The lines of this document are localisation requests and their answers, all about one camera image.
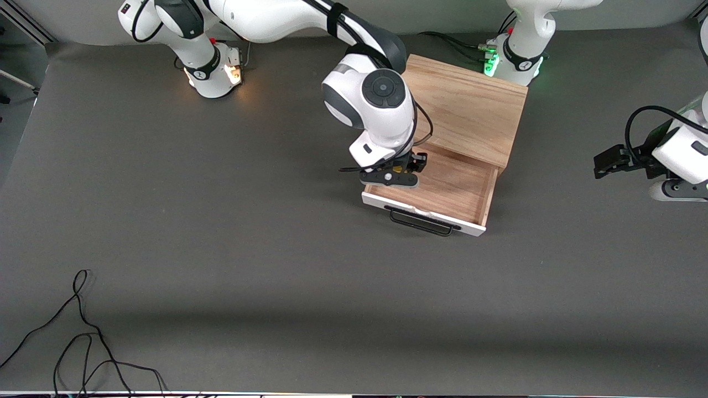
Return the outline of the white-fronted wooden drawer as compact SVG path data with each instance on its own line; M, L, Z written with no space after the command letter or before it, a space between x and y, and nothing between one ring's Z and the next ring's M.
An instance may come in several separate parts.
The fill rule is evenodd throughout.
M415 212L462 227L454 232L481 236L500 174L498 166L432 144L423 144L423 152L428 160L417 174L418 188L367 185L362 202L383 210L392 206Z

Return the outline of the wooden drawer cabinet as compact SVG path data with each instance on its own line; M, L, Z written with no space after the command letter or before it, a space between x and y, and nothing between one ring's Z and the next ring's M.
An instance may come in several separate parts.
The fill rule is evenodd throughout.
M528 95L526 86L420 55L409 56L403 78L433 122L428 144L505 171Z

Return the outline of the black drawer handle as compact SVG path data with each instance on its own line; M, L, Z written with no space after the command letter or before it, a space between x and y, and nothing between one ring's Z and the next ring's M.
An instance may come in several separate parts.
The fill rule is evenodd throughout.
M390 221L412 229L434 234L436 236L449 237L454 231L462 230L462 227L459 225L417 214L415 212L405 211L397 207L385 206L384 209L389 212Z

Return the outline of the dark metal frame rail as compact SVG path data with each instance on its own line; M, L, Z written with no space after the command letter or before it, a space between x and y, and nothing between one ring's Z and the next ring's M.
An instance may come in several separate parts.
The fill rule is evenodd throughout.
M3 15L38 45L58 42L38 21L11 0L0 0L0 15Z

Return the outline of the thin white rod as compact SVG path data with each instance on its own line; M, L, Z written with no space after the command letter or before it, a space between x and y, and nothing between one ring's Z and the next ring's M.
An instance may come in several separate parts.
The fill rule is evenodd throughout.
M27 88L27 89L30 89L35 96L37 96L39 94L40 88L38 86L34 86L33 84L28 83L27 81L24 81L23 79L20 79L17 76L13 76L10 73L8 73L7 71L0 70L0 76L12 81L13 83L16 83L20 86Z

